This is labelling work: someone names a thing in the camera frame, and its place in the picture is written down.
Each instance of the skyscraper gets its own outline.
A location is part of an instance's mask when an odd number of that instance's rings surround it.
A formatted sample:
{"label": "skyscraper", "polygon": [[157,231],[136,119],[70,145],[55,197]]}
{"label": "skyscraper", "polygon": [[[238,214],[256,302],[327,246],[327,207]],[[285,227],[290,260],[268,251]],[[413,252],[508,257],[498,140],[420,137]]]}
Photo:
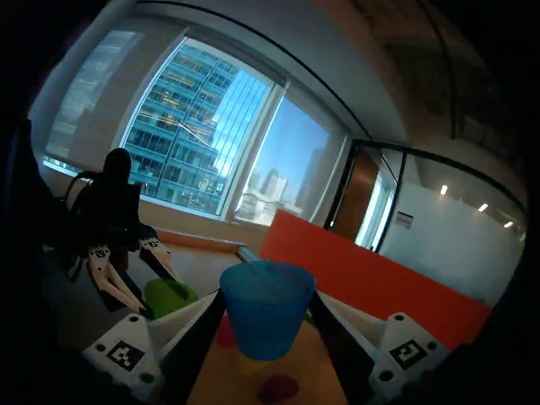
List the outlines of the skyscraper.
{"label": "skyscraper", "polygon": [[268,172],[265,182],[261,187],[261,194],[264,194],[272,201],[279,202],[287,187],[288,179],[279,176],[276,169]]}
{"label": "skyscraper", "polygon": [[142,194],[216,214],[247,133],[248,125],[240,125],[268,86],[208,47],[190,44],[155,80],[124,148],[133,161],[130,181],[142,185]]}

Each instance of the white wall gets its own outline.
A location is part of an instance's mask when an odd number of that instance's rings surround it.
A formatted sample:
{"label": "white wall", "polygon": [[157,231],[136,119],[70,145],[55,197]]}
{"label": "white wall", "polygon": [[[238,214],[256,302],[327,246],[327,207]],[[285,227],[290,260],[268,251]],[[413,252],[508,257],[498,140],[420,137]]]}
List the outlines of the white wall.
{"label": "white wall", "polygon": [[[414,217],[396,225],[398,211]],[[416,184],[402,186],[380,253],[475,300],[494,305],[518,264],[523,243],[488,215]]]}
{"label": "white wall", "polygon": [[445,117],[428,114],[421,106],[414,107],[411,115],[411,146],[449,157],[472,167],[504,185],[525,207],[527,207],[527,185],[502,159],[465,139],[450,138],[450,122]]}

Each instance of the orange panel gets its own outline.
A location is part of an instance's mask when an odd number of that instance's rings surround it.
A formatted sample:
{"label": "orange panel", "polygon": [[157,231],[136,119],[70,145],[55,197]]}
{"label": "orange panel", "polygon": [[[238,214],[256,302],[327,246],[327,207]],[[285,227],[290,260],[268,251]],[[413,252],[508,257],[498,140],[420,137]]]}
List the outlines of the orange panel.
{"label": "orange panel", "polygon": [[404,312],[449,349],[472,342],[491,308],[285,211],[278,211],[262,259],[310,271],[317,288],[380,319]]}

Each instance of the glass partition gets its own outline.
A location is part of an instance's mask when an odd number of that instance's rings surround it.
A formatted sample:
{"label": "glass partition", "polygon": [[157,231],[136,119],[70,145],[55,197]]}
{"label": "glass partition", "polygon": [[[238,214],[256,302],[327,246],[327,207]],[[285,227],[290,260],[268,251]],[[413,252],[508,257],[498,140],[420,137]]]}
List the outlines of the glass partition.
{"label": "glass partition", "polygon": [[379,253],[494,305],[518,264],[526,228],[518,205],[491,184],[408,155]]}

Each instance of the plastic cup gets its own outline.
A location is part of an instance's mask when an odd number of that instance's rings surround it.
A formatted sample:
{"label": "plastic cup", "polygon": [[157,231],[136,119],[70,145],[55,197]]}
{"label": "plastic cup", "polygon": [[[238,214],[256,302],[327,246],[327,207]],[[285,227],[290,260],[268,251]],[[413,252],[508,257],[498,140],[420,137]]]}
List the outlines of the plastic cup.
{"label": "plastic cup", "polygon": [[219,284],[240,351],[253,360],[287,354],[305,319],[315,278],[296,266],[260,261],[230,267]]}

